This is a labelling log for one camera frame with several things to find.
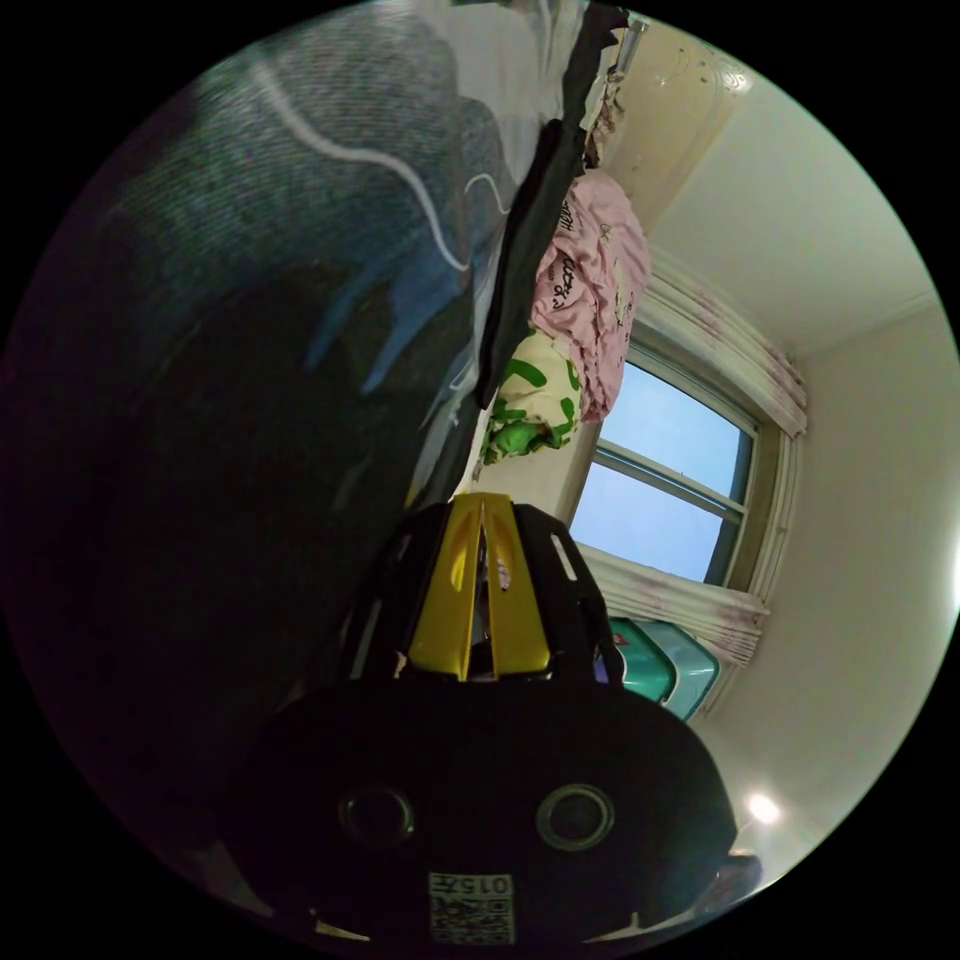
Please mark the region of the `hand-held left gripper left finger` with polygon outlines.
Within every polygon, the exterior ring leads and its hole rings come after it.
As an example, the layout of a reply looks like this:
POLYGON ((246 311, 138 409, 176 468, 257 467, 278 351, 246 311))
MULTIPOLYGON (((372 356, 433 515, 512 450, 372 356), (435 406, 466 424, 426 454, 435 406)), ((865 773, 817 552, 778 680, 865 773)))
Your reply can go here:
POLYGON ((482 501, 478 494, 464 494, 448 506, 437 559, 406 654, 409 666, 427 673, 466 673, 472 645, 482 501))

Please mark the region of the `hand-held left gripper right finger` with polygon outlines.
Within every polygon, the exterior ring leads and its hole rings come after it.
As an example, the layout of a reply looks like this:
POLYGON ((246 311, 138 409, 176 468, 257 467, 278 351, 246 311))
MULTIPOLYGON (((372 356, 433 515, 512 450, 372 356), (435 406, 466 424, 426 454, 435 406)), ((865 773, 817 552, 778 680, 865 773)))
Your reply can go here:
POLYGON ((548 671, 548 645, 513 502, 484 494, 483 521, 489 566, 489 617, 494 673, 498 677, 548 671))

